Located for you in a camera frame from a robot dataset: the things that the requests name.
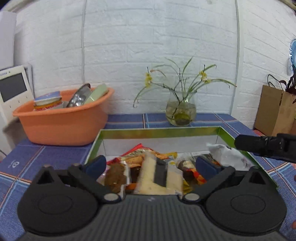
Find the white crumpled snack bag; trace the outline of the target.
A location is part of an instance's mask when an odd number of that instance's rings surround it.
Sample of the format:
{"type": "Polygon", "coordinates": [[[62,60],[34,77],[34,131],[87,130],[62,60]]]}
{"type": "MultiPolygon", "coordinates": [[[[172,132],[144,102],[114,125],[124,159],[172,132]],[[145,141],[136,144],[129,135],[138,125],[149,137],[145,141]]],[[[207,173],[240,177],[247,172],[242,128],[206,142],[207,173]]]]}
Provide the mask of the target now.
{"type": "Polygon", "coordinates": [[[207,144],[210,154],[221,166],[233,167],[237,171],[248,171],[253,163],[237,149],[223,144],[207,144]]]}

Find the green snack box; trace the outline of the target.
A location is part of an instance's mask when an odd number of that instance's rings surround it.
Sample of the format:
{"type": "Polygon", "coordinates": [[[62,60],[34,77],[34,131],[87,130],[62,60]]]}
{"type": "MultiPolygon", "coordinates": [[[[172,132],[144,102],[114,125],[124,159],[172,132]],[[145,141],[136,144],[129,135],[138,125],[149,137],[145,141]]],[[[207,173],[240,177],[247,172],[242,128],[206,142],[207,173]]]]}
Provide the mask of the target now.
{"type": "Polygon", "coordinates": [[[100,155],[105,156],[107,161],[112,160],[138,144],[161,154],[177,153],[178,157],[194,157],[207,153],[208,144],[233,148],[234,139],[235,136],[222,126],[100,130],[85,163],[91,163],[100,155]]]}

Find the brown cookie packet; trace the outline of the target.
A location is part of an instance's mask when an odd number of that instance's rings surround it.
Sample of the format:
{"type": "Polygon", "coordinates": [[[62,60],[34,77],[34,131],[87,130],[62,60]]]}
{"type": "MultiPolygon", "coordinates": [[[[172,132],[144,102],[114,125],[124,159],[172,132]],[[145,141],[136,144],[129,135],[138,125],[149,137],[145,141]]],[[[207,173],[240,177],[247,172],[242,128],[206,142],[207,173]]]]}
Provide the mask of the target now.
{"type": "Polygon", "coordinates": [[[105,172],[97,178],[97,182],[123,198],[126,186],[131,183],[130,168],[125,161],[107,165],[105,172]]]}

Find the orange plastic basin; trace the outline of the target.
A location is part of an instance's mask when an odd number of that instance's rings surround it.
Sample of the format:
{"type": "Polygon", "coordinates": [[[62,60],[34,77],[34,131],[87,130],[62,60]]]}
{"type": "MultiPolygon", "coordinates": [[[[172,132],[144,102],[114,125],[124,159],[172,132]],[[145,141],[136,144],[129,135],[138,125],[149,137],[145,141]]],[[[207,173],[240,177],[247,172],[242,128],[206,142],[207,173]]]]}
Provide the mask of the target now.
{"type": "Polygon", "coordinates": [[[108,100],[115,90],[108,89],[100,99],[79,107],[34,110],[28,101],[13,111],[28,139],[36,144],[83,146],[93,142],[108,119],[108,100]]]}

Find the glass vase with plant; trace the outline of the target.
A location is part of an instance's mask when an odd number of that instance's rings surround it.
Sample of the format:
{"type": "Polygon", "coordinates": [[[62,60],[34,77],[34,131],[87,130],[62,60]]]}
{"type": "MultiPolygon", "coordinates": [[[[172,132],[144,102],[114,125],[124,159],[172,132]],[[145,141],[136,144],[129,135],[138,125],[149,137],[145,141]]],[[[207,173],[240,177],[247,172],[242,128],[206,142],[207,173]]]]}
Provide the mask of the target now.
{"type": "Polygon", "coordinates": [[[138,92],[133,101],[133,107],[136,108],[140,98],[155,89],[168,90],[170,93],[166,104],[166,119],[173,126],[189,126],[196,117],[197,107],[194,103],[194,95],[199,89],[214,83],[224,83],[228,87],[237,87],[236,84],[223,78],[209,78],[207,71],[216,68],[217,65],[204,65],[197,74],[187,76],[186,71],[191,64],[191,57],[183,67],[180,67],[175,61],[167,59],[170,64],[159,64],[151,69],[147,68],[144,78],[144,87],[138,92]],[[168,77],[163,72],[163,68],[171,68],[177,75],[177,82],[173,85],[154,80],[152,73],[159,73],[165,79],[168,77]]]}

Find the sandwich cake packet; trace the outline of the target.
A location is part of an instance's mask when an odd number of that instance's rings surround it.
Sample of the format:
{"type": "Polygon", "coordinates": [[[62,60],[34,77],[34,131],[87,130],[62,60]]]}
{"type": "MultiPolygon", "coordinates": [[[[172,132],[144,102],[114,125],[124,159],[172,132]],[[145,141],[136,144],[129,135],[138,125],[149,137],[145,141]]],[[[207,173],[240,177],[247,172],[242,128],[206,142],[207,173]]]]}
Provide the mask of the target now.
{"type": "Polygon", "coordinates": [[[146,153],[133,193],[182,196],[183,172],[155,155],[146,153]]]}

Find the brown paper bag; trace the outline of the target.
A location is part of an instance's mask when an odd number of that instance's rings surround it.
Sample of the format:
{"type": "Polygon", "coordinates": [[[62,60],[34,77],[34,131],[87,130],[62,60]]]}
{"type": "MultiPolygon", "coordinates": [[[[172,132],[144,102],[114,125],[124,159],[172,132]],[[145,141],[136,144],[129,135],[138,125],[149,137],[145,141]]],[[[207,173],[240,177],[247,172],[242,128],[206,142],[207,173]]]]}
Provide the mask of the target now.
{"type": "Polygon", "coordinates": [[[268,81],[262,87],[254,128],[266,136],[290,133],[295,120],[295,95],[268,81]]]}

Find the blue rimmed bowl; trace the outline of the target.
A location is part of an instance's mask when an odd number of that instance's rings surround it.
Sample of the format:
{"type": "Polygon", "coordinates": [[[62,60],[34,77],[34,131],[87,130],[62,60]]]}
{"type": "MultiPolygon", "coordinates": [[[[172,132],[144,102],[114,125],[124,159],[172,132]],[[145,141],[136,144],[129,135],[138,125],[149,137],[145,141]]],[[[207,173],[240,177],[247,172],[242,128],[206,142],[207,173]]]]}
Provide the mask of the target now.
{"type": "Polygon", "coordinates": [[[62,98],[60,91],[50,92],[34,99],[34,105],[46,105],[62,98]]]}

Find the dark purple plant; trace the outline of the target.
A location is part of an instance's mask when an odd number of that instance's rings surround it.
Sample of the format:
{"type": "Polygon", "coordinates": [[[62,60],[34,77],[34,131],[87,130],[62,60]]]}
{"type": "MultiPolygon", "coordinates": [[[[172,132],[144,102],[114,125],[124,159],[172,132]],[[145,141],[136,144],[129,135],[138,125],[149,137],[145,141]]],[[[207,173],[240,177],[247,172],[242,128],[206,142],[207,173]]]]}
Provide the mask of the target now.
{"type": "Polygon", "coordinates": [[[285,91],[292,94],[292,95],[296,95],[296,89],[295,89],[295,77],[292,76],[288,82],[286,82],[285,80],[280,80],[280,84],[284,84],[285,85],[285,91]]]}

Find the white machine with screen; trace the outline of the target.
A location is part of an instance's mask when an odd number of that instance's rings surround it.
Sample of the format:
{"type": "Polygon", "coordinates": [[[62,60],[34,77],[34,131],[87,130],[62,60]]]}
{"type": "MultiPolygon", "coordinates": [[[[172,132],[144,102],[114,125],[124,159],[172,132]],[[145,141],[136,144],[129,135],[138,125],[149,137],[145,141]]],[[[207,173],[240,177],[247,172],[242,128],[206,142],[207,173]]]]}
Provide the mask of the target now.
{"type": "Polygon", "coordinates": [[[1,117],[5,126],[15,119],[15,109],[34,99],[26,70],[32,73],[30,64],[1,70],[1,117]]]}

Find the green plate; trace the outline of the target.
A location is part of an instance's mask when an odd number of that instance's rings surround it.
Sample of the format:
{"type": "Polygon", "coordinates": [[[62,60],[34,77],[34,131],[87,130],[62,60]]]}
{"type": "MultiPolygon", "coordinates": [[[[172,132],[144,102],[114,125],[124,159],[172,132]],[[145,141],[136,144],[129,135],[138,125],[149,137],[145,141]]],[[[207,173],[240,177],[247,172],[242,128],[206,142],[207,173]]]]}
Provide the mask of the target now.
{"type": "Polygon", "coordinates": [[[104,95],[106,95],[108,92],[108,88],[106,84],[100,84],[98,85],[90,94],[89,96],[85,99],[85,101],[83,102],[83,104],[89,104],[92,103],[98,99],[100,99],[101,97],[103,97],[104,95]]]}

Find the red patterned bowl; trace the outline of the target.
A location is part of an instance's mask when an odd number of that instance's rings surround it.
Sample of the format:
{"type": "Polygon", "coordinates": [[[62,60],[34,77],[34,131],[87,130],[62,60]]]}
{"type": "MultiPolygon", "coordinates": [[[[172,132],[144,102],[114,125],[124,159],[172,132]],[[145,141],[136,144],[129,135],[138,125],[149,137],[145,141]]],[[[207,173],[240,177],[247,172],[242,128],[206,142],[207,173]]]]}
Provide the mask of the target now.
{"type": "Polygon", "coordinates": [[[47,105],[36,105],[34,106],[34,111],[42,111],[42,110],[48,110],[48,109],[59,109],[63,108],[63,102],[53,102],[47,105]]]}

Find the orange snack packet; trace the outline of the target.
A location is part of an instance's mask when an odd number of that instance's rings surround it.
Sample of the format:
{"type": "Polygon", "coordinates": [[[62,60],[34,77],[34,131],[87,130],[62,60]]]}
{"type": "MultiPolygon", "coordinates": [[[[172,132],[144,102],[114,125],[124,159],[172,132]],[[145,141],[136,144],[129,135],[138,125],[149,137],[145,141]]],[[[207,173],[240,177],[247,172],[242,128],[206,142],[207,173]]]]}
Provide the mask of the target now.
{"type": "Polygon", "coordinates": [[[195,162],[191,160],[182,160],[178,163],[178,168],[183,172],[183,177],[190,185],[203,185],[207,181],[197,171],[195,162]]]}

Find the blue round wall decoration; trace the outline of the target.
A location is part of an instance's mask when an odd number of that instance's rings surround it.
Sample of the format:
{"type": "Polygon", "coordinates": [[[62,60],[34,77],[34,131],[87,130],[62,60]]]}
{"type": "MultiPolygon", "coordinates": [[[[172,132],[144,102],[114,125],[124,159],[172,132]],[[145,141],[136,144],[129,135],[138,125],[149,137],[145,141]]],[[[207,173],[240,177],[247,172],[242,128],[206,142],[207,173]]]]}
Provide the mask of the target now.
{"type": "Polygon", "coordinates": [[[289,76],[293,74],[293,67],[295,67],[295,62],[296,62],[296,39],[293,39],[289,47],[289,58],[288,58],[288,69],[287,69],[289,76]]]}

